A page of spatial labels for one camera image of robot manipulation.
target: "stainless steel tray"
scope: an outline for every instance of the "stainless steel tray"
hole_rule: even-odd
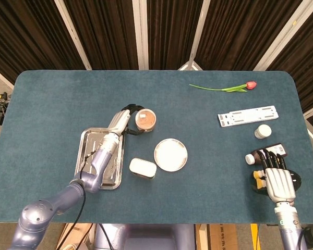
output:
[[[82,167],[85,156],[96,150],[100,146],[100,142],[103,137],[108,133],[109,130],[106,128],[88,128],[83,131],[74,175],[76,175]],[[119,138],[118,147],[105,170],[100,189],[112,190],[120,185],[122,180],[123,154],[124,137],[121,136]],[[86,166],[84,168],[85,172],[95,173],[95,169],[91,166],[92,159],[93,155],[87,159]]]

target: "red tulip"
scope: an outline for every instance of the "red tulip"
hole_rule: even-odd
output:
[[[246,82],[246,88],[248,89],[248,90],[252,90],[252,89],[254,89],[255,87],[256,87],[256,82]]]

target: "robotic hand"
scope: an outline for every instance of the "robotic hand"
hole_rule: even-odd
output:
[[[109,134],[100,142],[98,150],[92,152],[95,155],[91,165],[96,174],[83,172],[81,169],[61,192],[50,198],[40,199],[23,209],[9,250],[36,249],[56,214],[60,215],[73,207],[86,192],[95,193],[99,190],[105,169],[118,146],[119,137],[124,133],[141,134],[129,129],[127,125],[130,116],[141,109],[143,107],[130,104],[115,114],[108,127]]]
[[[306,242],[303,238],[302,227],[298,218],[298,213],[293,207],[296,198],[295,188],[300,187],[300,176],[287,170],[285,161],[279,154],[275,155],[266,149],[257,151],[260,156],[266,191],[270,199],[276,203],[274,209],[279,222],[282,242],[285,250],[307,250]]]

